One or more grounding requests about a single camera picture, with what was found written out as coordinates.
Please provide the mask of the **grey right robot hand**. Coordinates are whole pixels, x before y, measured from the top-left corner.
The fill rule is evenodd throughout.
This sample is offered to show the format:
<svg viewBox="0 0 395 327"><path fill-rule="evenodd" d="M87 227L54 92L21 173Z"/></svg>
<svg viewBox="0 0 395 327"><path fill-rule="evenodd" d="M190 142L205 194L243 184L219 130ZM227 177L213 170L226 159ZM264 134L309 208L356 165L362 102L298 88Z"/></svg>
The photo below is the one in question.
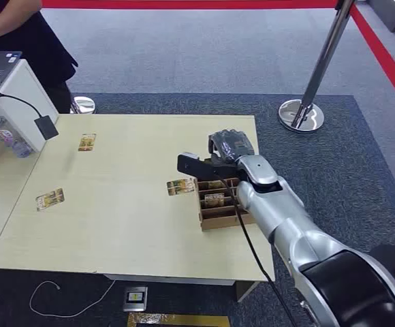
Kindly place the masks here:
<svg viewBox="0 0 395 327"><path fill-rule="evenodd" d="M208 136L208 152L213 164L234 164L245 155L255 155L243 131L224 129Z"/></svg>

